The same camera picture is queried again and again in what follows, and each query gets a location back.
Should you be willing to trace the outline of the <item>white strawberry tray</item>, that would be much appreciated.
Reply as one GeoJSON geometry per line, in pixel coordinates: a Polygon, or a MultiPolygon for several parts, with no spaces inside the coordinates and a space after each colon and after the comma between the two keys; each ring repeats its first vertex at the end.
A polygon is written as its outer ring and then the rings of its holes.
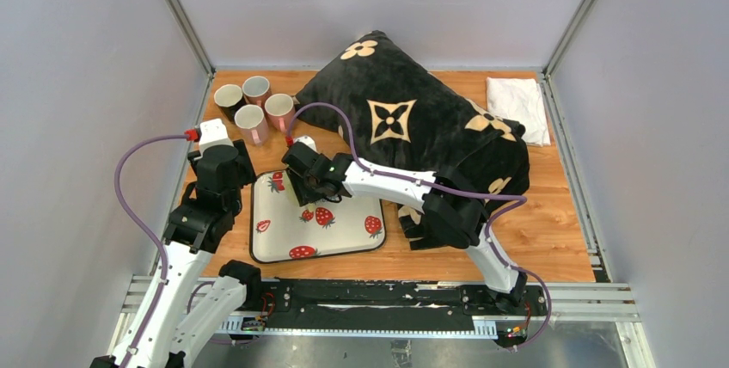
{"type": "Polygon", "coordinates": [[[250,254],[259,263],[372,251],[385,241],[384,225],[378,199],[299,205],[283,170],[259,175],[251,187],[250,254]]]}

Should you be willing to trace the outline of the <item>brown pink mug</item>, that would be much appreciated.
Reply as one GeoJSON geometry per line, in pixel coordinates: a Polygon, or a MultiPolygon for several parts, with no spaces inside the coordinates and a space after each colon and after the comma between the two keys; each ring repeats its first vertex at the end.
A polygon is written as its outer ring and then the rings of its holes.
{"type": "Polygon", "coordinates": [[[263,108],[271,96],[271,83],[264,76],[252,76],[242,84],[242,93],[247,103],[263,108]]]}

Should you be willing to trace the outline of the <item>pink octagonal mug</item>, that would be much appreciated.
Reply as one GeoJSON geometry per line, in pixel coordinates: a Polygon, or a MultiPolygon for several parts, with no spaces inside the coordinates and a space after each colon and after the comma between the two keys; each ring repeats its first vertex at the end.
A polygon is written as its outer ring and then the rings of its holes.
{"type": "Polygon", "coordinates": [[[239,108],[234,123],[247,144],[262,146],[269,138],[266,115],[259,106],[248,104],[239,108]]]}

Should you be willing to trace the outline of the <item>pink round mug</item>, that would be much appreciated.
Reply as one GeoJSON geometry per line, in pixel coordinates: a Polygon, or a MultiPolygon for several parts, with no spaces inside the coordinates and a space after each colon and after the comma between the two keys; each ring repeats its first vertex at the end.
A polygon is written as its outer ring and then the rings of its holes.
{"type": "Polygon", "coordinates": [[[273,126],[286,133],[296,112],[294,98],[287,94],[271,95],[263,109],[273,126]]]}

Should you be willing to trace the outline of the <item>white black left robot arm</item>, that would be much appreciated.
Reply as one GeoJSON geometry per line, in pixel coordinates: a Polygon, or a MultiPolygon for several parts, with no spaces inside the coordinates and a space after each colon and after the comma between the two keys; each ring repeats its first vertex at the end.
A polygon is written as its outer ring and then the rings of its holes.
{"type": "Polygon", "coordinates": [[[262,302],[260,269],[231,260],[185,311],[199,276],[242,212],[242,188],[255,179],[241,140],[191,152],[188,160],[197,179],[155,240],[161,262],[154,279],[125,336],[110,354],[94,358],[94,367],[190,367],[233,311],[254,310],[262,302]]]}

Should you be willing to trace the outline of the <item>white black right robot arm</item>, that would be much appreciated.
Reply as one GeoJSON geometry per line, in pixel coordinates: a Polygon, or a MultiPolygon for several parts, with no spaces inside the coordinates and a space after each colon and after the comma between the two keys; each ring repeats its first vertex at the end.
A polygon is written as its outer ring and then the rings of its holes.
{"type": "Polygon", "coordinates": [[[478,193],[454,168],[409,171],[377,165],[354,154],[327,158],[302,141],[289,139],[282,157],[299,205],[320,199],[368,197],[410,207],[421,224],[447,246],[464,250],[480,271],[493,307],[512,314],[525,302],[528,276],[500,246],[492,224],[498,213],[488,201],[523,205],[523,195],[478,193]]]}

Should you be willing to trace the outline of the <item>black mug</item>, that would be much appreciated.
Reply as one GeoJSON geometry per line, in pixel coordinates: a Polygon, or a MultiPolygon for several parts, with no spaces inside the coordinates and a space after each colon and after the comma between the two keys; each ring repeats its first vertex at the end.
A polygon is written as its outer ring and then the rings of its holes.
{"type": "Polygon", "coordinates": [[[242,87],[236,84],[225,84],[218,88],[213,100],[221,114],[231,123],[235,122],[237,111],[247,104],[242,87]]]}

